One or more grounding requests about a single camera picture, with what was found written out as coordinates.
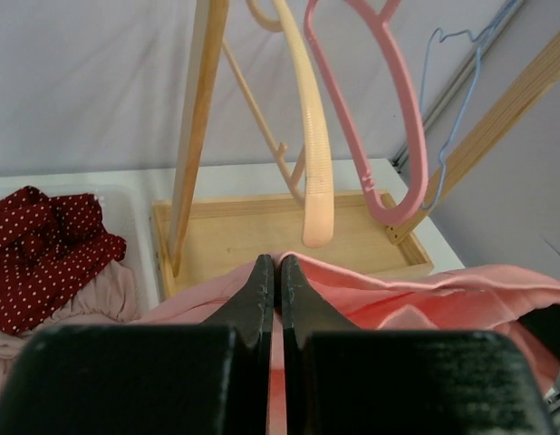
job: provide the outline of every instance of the light pink clothing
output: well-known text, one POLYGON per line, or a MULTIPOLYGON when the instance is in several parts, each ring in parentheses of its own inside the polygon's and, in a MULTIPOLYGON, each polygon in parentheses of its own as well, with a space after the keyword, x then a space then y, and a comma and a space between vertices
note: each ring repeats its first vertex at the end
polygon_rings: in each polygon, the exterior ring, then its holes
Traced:
POLYGON ((32 331, 0 331, 0 391, 16 356, 39 330, 54 324, 121 324, 138 317, 133 273, 111 261, 89 284, 32 331))
MULTIPOLYGON (((521 315, 560 304, 560 282, 515 266, 482 266, 421 278, 369 278, 296 253, 311 286, 364 329, 483 329, 512 339, 528 359, 542 392, 554 383, 560 362, 521 324, 521 315)), ((245 283, 254 263, 174 296, 136 323, 196 324, 245 283)), ((282 325, 272 339, 269 433, 286 433, 282 325)))

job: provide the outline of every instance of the wooden base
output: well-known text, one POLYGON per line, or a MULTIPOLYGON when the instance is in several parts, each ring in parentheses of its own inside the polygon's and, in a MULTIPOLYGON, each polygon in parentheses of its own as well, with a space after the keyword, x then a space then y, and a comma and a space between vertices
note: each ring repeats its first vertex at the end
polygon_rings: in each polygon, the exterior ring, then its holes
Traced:
MULTIPOLYGON (((383 202, 394 201, 382 192, 383 202)), ((260 254, 296 251, 367 276, 412 278, 433 268, 427 253, 411 234, 398 246, 385 226, 367 212, 361 192, 340 192, 334 198, 334 238, 319 249, 301 242, 303 211, 290 195, 199 199, 193 203, 174 278, 168 254, 171 202, 153 204, 159 268, 166 298, 181 290, 224 275, 260 254)))

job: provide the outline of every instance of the red polka dot cloth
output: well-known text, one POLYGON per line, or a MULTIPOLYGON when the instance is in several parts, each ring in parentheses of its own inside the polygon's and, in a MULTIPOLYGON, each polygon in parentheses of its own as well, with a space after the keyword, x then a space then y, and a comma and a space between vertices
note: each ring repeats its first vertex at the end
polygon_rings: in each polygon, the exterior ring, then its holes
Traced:
POLYGON ((63 306, 126 244, 102 224, 92 194, 49 198, 25 187, 0 201, 0 330, 32 329, 63 306))

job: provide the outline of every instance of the wooden post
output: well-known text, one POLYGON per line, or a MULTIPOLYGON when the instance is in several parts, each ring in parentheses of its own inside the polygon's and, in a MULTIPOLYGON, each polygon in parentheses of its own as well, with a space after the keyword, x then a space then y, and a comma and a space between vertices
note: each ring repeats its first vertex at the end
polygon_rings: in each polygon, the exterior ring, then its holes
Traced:
MULTIPOLYGON (((525 68, 506 92, 496 101, 467 137, 447 159, 447 174, 439 201, 472 170, 483 157, 506 135, 540 97, 560 78, 560 32, 525 68)), ((429 180, 425 203, 435 198, 441 168, 429 180)), ((398 245, 426 218, 430 210, 419 209, 398 227, 388 227, 389 240, 398 245)))
POLYGON ((169 258, 179 274, 199 161, 208 125, 217 64, 226 27, 228 0, 197 0, 183 103, 178 163, 173 186, 169 258))

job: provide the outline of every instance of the white wall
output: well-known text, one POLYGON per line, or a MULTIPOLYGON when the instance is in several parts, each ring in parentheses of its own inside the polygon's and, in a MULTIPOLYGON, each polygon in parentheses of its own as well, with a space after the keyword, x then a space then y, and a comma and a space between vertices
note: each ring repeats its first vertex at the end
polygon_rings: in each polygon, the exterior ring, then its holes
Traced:
MULTIPOLYGON (((560 0, 530 0, 490 51, 457 143, 560 29, 560 0)), ((430 171, 464 91, 428 134, 430 171)), ((560 279, 560 81, 434 211, 467 266, 509 263, 560 279)))
MULTIPOLYGON (((270 0, 261 3, 271 12, 270 0)), ((301 23, 305 0, 288 3, 301 23)), ((437 26, 479 30, 502 4, 402 2, 391 29, 413 77, 420 77, 437 26)), ((229 42, 294 159, 302 122, 284 37, 257 27, 244 0, 230 5, 229 42)), ((173 166, 194 6, 192 0, 0 0, 0 175, 173 166)), ((369 31, 341 0, 320 2, 315 26, 369 154, 392 157, 404 138, 401 116, 369 31)), ((443 47, 433 53, 428 102, 469 45, 443 47)), ((347 157, 326 95, 324 102, 333 155, 347 157)), ((240 161, 271 157, 223 60, 202 164, 240 161)))

